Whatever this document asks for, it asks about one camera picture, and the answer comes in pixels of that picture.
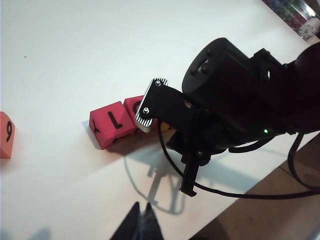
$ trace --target black cable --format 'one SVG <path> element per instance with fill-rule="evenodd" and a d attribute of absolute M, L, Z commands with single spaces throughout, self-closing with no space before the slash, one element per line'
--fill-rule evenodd
<path fill-rule="evenodd" d="M 183 178 L 184 174 L 180 169 L 177 167 L 177 165 L 174 163 L 172 158 L 170 157 L 167 148 L 165 146 L 164 138 L 162 136 L 161 132 L 161 121 L 158 121 L 157 131 L 159 136 L 159 141 L 163 150 L 163 153 L 171 166 L 174 168 L 174 170 Z M 213 189 L 207 186 L 203 186 L 197 182 L 194 183 L 194 185 L 202 190 L 205 190 L 207 192 L 211 192 L 214 194 L 219 194 L 226 197 L 231 198 L 240 198 L 240 199 L 261 199 L 261 200 L 284 200 L 284 199 L 297 199 L 297 198 L 303 198 L 308 196 L 313 196 L 316 194 L 319 194 L 317 191 L 303 191 L 303 192 L 296 192 L 296 193 L 289 193 L 289 194 L 277 194 L 277 195 L 269 195 L 269 194 L 241 194 L 241 193 L 231 193 L 231 192 L 225 192 L 218 189 Z"/>
<path fill-rule="evenodd" d="M 289 166 L 289 170 L 292 174 L 292 176 L 303 186 L 307 187 L 308 189 L 317 191 L 318 193 L 320 193 L 320 186 L 312 186 L 309 184 L 304 183 L 300 177 L 298 176 L 297 172 L 296 172 L 296 168 L 295 168 L 295 154 L 297 152 L 297 149 L 302 141 L 302 138 L 304 137 L 304 135 L 302 133 L 299 133 L 298 136 L 296 137 L 294 143 L 292 144 L 292 147 L 290 148 L 289 154 L 288 154 L 288 166 Z"/>
<path fill-rule="evenodd" d="M 274 138 L 275 137 L 273 136 L 270 138 L 262 139 L 262 140 L 256 141 L 253 144 L 250 144 L 249 146 L 229 147 L 228 150 L 230 153 L 233 153 L 233 154 L 242 154 L 242 153 L 251 152 L 261 148 L 263 145 L 266 145 L 268 142 L 270 142 Z"/>

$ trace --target red cube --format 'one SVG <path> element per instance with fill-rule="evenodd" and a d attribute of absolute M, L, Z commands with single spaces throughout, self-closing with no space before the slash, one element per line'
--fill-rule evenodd
<path fill-rule="evenodd" d="M 126 111 L 130 115 L 133 124 L 136 126 L 134 131 L 135 134 L 142 133 L 142 131 L 139 128 L 137 128 L 137 125 L 136 125 L 136 113 L 139 109 L 139 105 L 143 98 L 144 98 L 143 95 L 135 96 L 135 97 L 126 98 L 123 102 L 123 106 L 125 107 Z"/>
<path fill-rule="evenodd" d="M 0 112 L 0 159 L 10 159 L 14 144 L 15 125 L 3 111 Z"/>
<path fill-rule="evenodd" d="M 91 111 L 89 126 L 101 149 L 133 135 L 136 129 L 120 101 Z"/>

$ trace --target white table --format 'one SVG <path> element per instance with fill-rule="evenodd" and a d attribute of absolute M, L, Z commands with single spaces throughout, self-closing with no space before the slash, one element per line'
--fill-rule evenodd
<path fill-rule="evenodd" d="M 180 193 L 155 134 L 108 151 L 88 128 L 91 110 L 144 94 L 154 77 L 180 90 L 194 57 L 219 37 L 281 63 L 318 41 L 304 42 L 260 0 L 3 0 L 1 110 L 16 126 L 12 159 L 1 163 L 3 239 L 105 240 L 134 202 L 151 201 L 165 239 L 185 240 L 230 206 L 235 198 Z M 244 193 L 294 138 L 213 156 L 198 181 Z"/>

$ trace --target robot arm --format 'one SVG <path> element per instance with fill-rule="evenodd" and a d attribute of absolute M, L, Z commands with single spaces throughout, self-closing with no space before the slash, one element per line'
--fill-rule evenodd
<path fill-rule="evenodd" d="M 320 130 L 319 63 L 320 43 L 281 65 L 265 49 L 248 58 L 218 38 L 193 60 L 182 92 L 165 79 L 151 81 L 136 123 L 144 132 L 154 119 L 176 129 L 167 146 L 186 164 L 180 190 L 195 196 L 198 168 L 211 155 L 252 151 L 278 135 Z"/>

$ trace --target mounting bolt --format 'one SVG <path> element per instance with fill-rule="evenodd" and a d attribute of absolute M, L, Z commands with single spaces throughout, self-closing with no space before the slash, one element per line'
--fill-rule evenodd
<path fill-rule="evenodd" d="M 144 114 L 148 114 L 148 113 L 149 113 L 149 108 L 145 107 L 145 108 L 142 110 L 142 112 L 143 112 Z"/>
<path fill-rule="evenodd" d="M 187 100 L 184 100 L 184 105 L 186 105 L 186 107 L 187 107 L 188 109 L 192 108 L 191 102 L 189 102 L 189 101 L 187 101 Z"/>
<path fill-rule="evenodd" d="M 203 67 L 203 68 L 201 69 L 201 72 L 202 72 L 203 74 L 207 74 L 207 73 L 208 73 L 208 69 L 207 69 L 206 67 Z"/>

